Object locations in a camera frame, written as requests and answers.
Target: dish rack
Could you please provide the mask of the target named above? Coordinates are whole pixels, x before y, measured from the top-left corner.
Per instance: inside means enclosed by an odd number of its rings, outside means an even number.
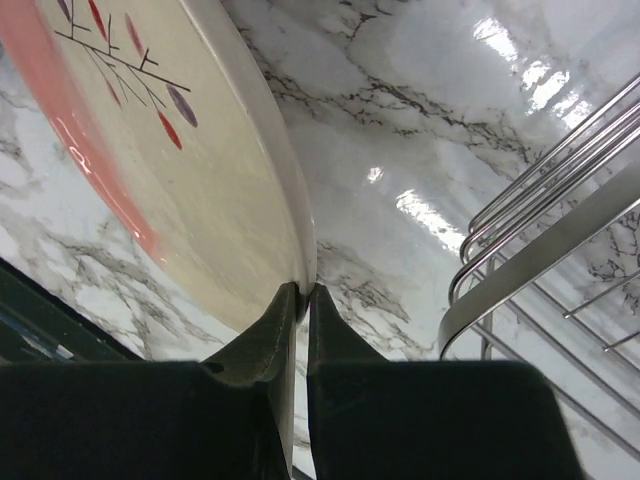
[[[481,358],[536,365],[561,403],[636,465],[640,439],[625,432],[640,431],[640,321],[628,315],[625,289],[640,269],[614,270],[594,293],[597,262],[590,263],[584,250],[597,251],[603,241],[611,246],[616,228],[636,218],[640,158],[621,153],[640,135],[639,86],[640,74],[473,218],[438,333],[443,358],[470,337],[463,335],[469,330],[479,335],[473,341]],[[620,248],[614,245],[617,254]],[[634,268],[640,265],[640,257],[625,255],[637,259]],[[574,376],[555,378],[558,369]],[[567,379],[579,384],[579,393]],[[585,392],[595,392],[597,401],[585,401]],[[602,402],[606,408],[594,406]],[[600,410],[621,415],[628,431]]]

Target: marble surface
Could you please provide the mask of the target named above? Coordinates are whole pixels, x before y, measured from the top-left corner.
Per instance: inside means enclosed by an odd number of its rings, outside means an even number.
[[[300,157],[319,280],[347,321],[391,359],[437,357],[438,323],[468,221],[640,70],[640,4],[632,0],[223,3]],[[632,212],[583,247],[569,273],[545,277],[550,288],[579,303],[633,273],[638,218]],[[0,255],[146,358],[202,359],[235,336],[195,306],[115,220],[2,50]],[[615,327],[620,332],[637,324],[638,304],[633,284],[608,304],[626,319]],[[640,448],[640,422],[547,354],[518,318],[498,316],[501,336]],[[311,472],[306,333],[303,324],[294,462]],[[595,357],[571,332],[558,328],[557,335]],[[472,334],[453,349],[456,357],[478,352]],[[594,364],[640,405],[637,377]],[[569,410],[567,420],[594,478],[637,478],[640,467],[630,456]]]

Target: branch design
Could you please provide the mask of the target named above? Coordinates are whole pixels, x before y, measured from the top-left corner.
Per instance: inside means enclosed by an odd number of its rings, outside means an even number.
[[[148,81],[154,81],[155,83],[161,82],[162,84],[164,84],[176,110],[180,113],[180,115],[182,115],[187,123],[189,123],[189,125],[191,125],[193,128],[197,128],[198,119],[184,96],[185,93],[190,93],[191,89],[177,82],[157,75],[153,72],[150,72],[145,68],[147,67],[147,65],[158,67],[159,64],[158,62],[150,58],[150,48],[145,48],[142,39],[138,34],[138,30],[136,29],[135,24],[133,23],[133,20],[128,13],[125,13],[124,15],[124,22],[127,28],[127,33],[129,34],[129,38],[136,52],[138,52],[138,55],[141,58],[139,64],[134,65],[114,55],[113,52],[119,51],[120,48],[114,45],[112,42],[111,22],[113,18],[111,14],[109,14],[106,17],[105,26],[105,17],[103,17],[103,14],[96,3],[96,0],[87,0],[87,2],[89,5],[89,10],[91,11],[91,16],[93,17],[93,21],[98,31],[100,32],[102,39],[106,43],[106,48],[100,48],[94,45],[90,45],[89,43],[83,42],[82,40],[78,39],[75,35],[76,30],[83,30],[86,32],[91,32],[91,30],[76,21],[75,7],[77,1],[78,0],[57,0],[63,15],[69,22],[69,33],[55,30],[55,34],[84,48],[86,54],[89,56],[95,67],[100,72],[100,75],[104,79],[109,94],[111,95],[111,97],[113,97],[114,101],[120,107],[120,109],[123,108],[122,101],[120,100],[120,96],[118,96],[116,89],[113,87],[112,82],[109,80],[109,75],[113,76],[113,78],[115,78],[115,80],[117,81],[120,93],[125,102],[129,102],[129,95],[127,93],[129,92],[142,105],[144,105],[145,107],[148,106],[148,103],[135,91],[135,89],[131,87],[125,77],[121,75],[119,70],[121,68],[126,69],[126,71],[129,72],[128,76],[133,77],[142,86],[142,88],[144,88],[147,96],[149,97],[150,104],[156,109],[156,113],[158,114],[160,123],[167,133],[169,139],[178,149],[182,150],[182,142],[180,140],[180,137],[178,136],[178,133],[162,111],[162,109],[167,109],[167,105],[153,91],[153,88],[150,86]]]

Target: decorative plate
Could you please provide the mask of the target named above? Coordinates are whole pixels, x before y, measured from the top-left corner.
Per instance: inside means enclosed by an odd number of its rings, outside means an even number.
[[[242,331],[280,284],[310,291],[300,167],[217,0],[0,0],[0,36],[82,172],[196,302]]]

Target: red leaf design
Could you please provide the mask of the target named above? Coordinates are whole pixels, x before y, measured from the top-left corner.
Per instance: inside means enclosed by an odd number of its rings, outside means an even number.
[[[64,16],[67,17],[67,21],[71,22],[71,13],[69,13],[69,7],[67,7],[67,2],[65,0],[58,0],[58,5],[60,5],[60,10],[64,13]]]
[[[180,114],[184,117],[184,119],[191,124],[192,127],[196,128],[198,126],[198,119],[196,118],[196,114],[193,113],[193,110],[187,103],[187,100],[182,96],[182,94],[178,91],[176,87],[167,83],[167,91],[169,92],[169,96],[173,103],[176,105],[176,108],[180,112]]]
[[[104,29],[104,22],[102,21],[102,16],[100,15],[100,10],[96,6],[96,2],[94,0],[89,0],[89,8],[91,8],[91,15],[93,15],[93,20],[96,22],[102,37],[107,40],[107,31]]]
[[[113,89],[113,87],[111,86],[111,84],[109,83],[109,80],[107,80],[105,78],[104,80],[105,82],[107,82],[107,88],[109,89],[109,92],[111,93],[111,96],[113,97],[113,99],[116,101],[116,103],[118,104],[118,106],[120,108],[122,108],[122,104],[120,103],[120,99],[118,98],[118,95],[116,94],[116,91]]]
[[[178,147],[179,150],[182,150],[182,142],[180,141],[180,137],[176,133],[175,128],[173,128],[173,125],[171,125],[171,122],[167,120],[167,117],[165,117],[160,110],[158,110],[157,112],[158,112],[158,117],[160,117],[160,121],[162,122],[162,126],[167,131],[167,135],[169,135],[169,138],[176,145],[176,147]]]
[[[140,35],[138,35],[138,31],[136,30],[136,27],[133,25],[133,22],[131,21],[131,17],[129,16],[128,13],[124,14],[124,23],[127,26],[127,32],[129,32],[131,41],[135,45],[136,50],[138,51],[138,54],[141,57],[144,57],[144,47],[142,46],[142,42],[140,41]]]

